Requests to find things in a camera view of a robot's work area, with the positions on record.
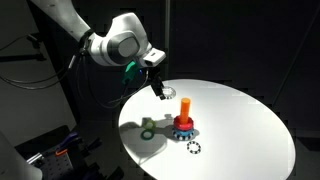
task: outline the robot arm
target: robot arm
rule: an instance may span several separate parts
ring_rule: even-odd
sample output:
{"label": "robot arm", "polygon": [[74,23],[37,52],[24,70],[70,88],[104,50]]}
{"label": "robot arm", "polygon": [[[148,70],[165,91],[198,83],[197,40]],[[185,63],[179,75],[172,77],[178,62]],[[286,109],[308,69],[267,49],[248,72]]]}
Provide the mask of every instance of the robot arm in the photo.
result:
{"label": "robot arm", "polygon": [[134,60],[140,67],[155,67],[165,53],[152,47],[134,13],[115,17],[105,37],[87,32],[90,27],[75,11],[71,0],[31,0],[78,42],[85,38],[87,51],[102,66],[124,66]]}

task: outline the equipment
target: equipment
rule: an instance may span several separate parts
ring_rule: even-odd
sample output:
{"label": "equipment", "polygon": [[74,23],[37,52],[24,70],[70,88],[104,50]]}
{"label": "equipment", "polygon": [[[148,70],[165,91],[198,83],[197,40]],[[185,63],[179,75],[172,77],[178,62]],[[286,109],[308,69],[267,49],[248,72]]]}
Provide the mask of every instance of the equipment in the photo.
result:
{"label": "equipment", "polygon": [[[134,61],[139,68],[155,67],[165,53],[152,47],[138,17],[133,13],[113,19],[105,37],[92,32],[75,11],[71,0],[31,0],[79,42],[78,56],[90,55],[102,66],[124,66]],[[155,83],[163,87],[158,76]],[[0,179],[40,180],[42,172],[29,165],[0,133]]]}

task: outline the white tabletop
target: white tabletop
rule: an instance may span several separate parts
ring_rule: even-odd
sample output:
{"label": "white tabletop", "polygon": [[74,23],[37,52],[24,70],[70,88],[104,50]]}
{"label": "white tabletop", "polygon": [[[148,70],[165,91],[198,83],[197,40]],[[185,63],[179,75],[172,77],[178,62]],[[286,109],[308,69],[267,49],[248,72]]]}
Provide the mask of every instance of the white tabletop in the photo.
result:
{"label": "white tabletop", "polygon": [[[295,163],[295,147],[282,121],[261,102],[236,89],[207,81],[170,80],[165,86],[176,97],[160,100],[145,87],[124,105],[119,129],[132,159],[158,180],[282,180]],[[191,99],[199,154],[187,150],[189,141],[172,136],[172,118],[180,114],[181,99]],[[155,136],[140,138],[143,118],[157,121]]]}

